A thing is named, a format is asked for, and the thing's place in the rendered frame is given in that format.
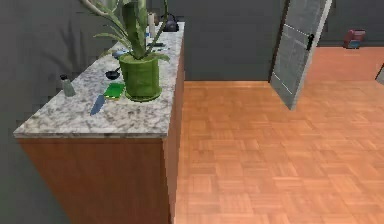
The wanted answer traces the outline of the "green potted house plant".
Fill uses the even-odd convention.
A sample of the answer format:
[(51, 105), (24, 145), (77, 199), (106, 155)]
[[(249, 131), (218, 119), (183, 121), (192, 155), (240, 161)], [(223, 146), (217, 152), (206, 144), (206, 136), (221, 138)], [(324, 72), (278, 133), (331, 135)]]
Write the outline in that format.
[(91, 13), (108, 20), (112, 33), (99, 33), (95, 37), (108, 37), (127, 50), (118, 58), (125, 84), (125, 95), (134, 102), (148, 102), (162, 93), (159, 61), (170, 58), (153, 50), (165, 30), (165, 21), (147, 45), (146, 32), (151, 24), (146, 0), (79, 0)]

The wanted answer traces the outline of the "wooden counter with marble top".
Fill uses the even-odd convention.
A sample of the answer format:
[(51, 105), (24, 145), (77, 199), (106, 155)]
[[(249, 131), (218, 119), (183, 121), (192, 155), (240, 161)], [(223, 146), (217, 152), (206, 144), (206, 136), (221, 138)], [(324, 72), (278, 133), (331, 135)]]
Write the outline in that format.
[(69, 224), (174, 224), (183, 105), (184, 33), (160, 38), (159, 98), (106, 100), (91, 111), (118, 66), (106, 55), (14, 132)]

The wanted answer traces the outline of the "green sponge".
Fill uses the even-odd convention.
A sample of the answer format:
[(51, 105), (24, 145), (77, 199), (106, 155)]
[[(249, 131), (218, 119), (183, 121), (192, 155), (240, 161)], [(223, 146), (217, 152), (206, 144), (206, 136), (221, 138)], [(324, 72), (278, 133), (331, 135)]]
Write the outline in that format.
[(124, 91), (123, 83), (110, 83), (104, 92), (104, 96), (109, 99), (119, 99)]

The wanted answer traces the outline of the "black kettle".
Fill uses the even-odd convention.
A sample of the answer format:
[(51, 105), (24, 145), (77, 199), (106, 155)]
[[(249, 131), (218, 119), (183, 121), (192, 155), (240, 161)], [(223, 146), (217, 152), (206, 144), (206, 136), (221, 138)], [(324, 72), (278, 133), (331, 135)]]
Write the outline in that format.
[(164, 32), (178, 32), (179, 24), (176, 17), (173, 14), (168, 14), (166, 18), (167, 21), (165, 23)]

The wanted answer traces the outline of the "blue knife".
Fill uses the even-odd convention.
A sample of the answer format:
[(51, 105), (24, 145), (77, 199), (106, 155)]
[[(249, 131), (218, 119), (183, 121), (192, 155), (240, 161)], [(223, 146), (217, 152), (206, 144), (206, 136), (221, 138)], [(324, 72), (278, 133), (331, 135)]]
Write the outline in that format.
[(99, 95), (96, 101), (94, 102), (94, 105), (90, 111), (90, 115), (97, 114), (103, 107), (104, 103), (105, 103), (105, 97), (103, 95)]

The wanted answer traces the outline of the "white paper towel roll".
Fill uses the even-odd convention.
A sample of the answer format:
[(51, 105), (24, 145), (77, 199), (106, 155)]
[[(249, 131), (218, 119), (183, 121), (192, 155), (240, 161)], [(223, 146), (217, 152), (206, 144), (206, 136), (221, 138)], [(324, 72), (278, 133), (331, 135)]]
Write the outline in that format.
[(148, 14), (148, 26), (149, 26), (149, 35), (151, 38), (154, 38), (156, 35), (156, 30), (155, 30), (155, 17), (153, 13)]

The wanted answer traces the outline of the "grey room door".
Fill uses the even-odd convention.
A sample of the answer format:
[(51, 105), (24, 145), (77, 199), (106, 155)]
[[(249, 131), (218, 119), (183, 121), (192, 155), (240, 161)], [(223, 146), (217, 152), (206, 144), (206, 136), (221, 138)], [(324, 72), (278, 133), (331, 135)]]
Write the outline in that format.
[[(270, 84), (288, 109), (294, 110), (332, 0), (288, 0)], [(308, 36), (315, 38), (306, 50)]]

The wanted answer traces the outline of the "grey shaker with black cap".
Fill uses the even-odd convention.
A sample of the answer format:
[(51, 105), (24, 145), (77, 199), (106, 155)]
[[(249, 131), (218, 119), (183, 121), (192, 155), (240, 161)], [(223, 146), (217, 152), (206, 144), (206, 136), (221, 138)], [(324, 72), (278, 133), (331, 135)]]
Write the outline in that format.
[(63, 74), (60, 76), (60, 79), (62, 81), (62, 87), (64, 91), (64, 95), (66, 97), (72, 97), (76, 95), (75, 89), (71, 84), (71, 81), (68, 79), (68, 77)]

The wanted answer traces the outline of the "red and blue box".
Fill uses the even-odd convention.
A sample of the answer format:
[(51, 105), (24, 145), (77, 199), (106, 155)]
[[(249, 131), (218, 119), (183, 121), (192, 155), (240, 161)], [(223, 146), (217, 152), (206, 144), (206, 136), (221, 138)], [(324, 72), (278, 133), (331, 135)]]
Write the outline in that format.
[(365, 30), (349, 30), (344, 38), (343, 47), (346, 49), (358, 49), (365, 34)]

